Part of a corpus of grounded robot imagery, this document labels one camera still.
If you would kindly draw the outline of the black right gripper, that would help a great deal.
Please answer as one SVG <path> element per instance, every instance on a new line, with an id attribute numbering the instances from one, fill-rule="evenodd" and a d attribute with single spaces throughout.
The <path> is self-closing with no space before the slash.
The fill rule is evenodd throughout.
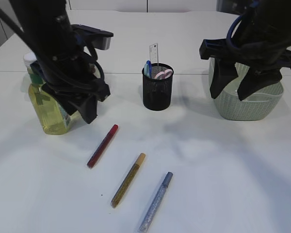
<path id="1" fill-rule="evenodd" d="M 281 81 L 291 69 L 291 0 L 255 0 L 223 39 L 204 39 L 200 58 L 214 58 L 210 95 L 216 99 L 238 77 L 236 63 L 251 66 L 237 93 L 240 101 Z"/>

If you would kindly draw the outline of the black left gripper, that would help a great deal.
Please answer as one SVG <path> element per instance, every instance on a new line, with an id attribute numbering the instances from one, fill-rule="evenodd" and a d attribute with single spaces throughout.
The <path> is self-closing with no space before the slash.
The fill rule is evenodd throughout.
<path id="1" fill-rule="evenodd" d="M 43 90 L 71 116 L 77 110 L 92 123 L 97 102 L 110 94 L 95 48 L 80 45 L 66 14 L 22 14 L 25 42 L 44 73 Z"/>

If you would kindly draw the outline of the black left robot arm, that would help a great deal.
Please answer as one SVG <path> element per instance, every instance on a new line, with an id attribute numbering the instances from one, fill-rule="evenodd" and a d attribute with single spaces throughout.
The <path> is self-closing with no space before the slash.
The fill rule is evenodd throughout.
<path id="1" fill-rule="evenodd" d="M 97 77 L 96 50 L 110 47 L 112 32 L 70 24 L 64 0 L 12 0 L 15 15 L 43 71 L 42 89 L 72 115 L 79 112 L 90 124 L 97 117 L 97 102 L 110 95 L 104 73 Z"/>

